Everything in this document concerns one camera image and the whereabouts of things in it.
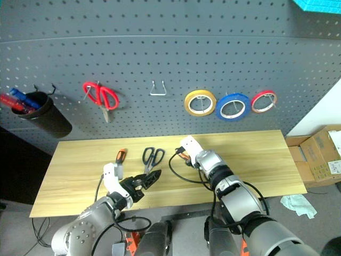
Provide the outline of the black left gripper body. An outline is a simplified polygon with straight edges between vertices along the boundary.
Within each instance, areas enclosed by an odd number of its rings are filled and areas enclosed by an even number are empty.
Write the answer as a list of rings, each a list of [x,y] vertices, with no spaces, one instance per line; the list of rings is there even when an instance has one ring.
[[[134,203],[137,203],[143,198],[142,189],[137,189],[138,186],[143,187],[145,176],[128,177],[119,182],[119,184],[128,192]]]

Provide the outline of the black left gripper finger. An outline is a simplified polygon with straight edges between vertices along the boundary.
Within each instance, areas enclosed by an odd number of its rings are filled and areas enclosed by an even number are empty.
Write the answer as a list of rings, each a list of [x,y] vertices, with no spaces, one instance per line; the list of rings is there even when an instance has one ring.
[[[149,189],[158,179],[160,178],[160,174],[148,174],[143,179],[143,188],[145,190]]]
[[[137,183],[139,185],[152,185],[154,184],[161,176],[161,170],[154,170],[148,174],[140,174],[135,177]]]

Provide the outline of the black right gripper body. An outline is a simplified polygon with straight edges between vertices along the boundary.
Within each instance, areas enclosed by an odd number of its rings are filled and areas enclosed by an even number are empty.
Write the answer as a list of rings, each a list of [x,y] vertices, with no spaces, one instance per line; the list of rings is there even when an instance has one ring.
[[[185,161],[185,164],[187,166],[192,167],[192,168],[197,168],[198,167],[197,163],[193,164],[191,157],[189,155],[186,155],[184,152],[185,152],[184,148],[178,148],[177,149],[177,155]]]

